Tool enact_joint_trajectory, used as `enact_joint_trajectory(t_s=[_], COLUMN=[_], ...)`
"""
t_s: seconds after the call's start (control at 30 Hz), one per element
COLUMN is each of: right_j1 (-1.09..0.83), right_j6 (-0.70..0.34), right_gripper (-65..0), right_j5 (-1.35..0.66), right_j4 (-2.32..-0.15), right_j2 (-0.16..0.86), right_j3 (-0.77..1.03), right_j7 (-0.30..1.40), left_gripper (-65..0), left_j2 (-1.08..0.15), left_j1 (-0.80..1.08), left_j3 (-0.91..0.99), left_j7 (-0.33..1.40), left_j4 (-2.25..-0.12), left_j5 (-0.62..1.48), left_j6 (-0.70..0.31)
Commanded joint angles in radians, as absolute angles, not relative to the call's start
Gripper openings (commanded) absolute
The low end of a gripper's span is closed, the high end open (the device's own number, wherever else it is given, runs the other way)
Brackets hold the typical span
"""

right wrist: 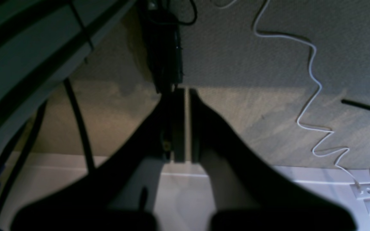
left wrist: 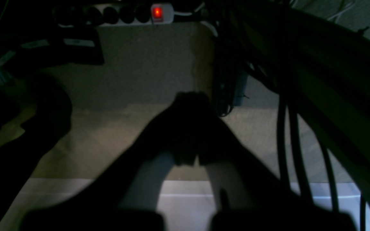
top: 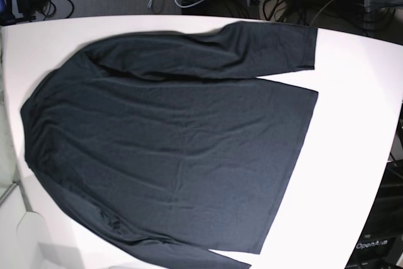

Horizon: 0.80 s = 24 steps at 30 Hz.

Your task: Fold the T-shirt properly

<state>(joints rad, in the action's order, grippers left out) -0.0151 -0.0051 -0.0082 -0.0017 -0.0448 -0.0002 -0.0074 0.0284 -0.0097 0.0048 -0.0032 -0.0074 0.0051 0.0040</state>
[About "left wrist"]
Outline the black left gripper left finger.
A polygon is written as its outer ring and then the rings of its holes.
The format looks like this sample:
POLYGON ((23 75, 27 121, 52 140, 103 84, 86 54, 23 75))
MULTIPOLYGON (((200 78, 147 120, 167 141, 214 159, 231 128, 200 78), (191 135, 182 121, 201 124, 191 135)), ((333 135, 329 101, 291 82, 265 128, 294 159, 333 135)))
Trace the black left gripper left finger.
POLYGON ((56 206, 26 214, 22 231, 163 230, 156 212, 161 186, 200 104, 200 92, 179 93, 94 182, 56 206))

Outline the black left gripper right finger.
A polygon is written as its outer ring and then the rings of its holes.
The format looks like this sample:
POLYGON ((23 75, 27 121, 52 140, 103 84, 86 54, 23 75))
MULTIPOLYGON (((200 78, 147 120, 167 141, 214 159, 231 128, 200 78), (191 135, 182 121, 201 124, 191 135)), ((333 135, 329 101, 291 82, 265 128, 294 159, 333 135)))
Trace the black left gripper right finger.
POLYGON ((204 93, 191 98, 198 131, 207 136, 200 163, 219 190, 213 231, 356 230, 348 214, 320 208, 284 185, 215 115, 204 93))

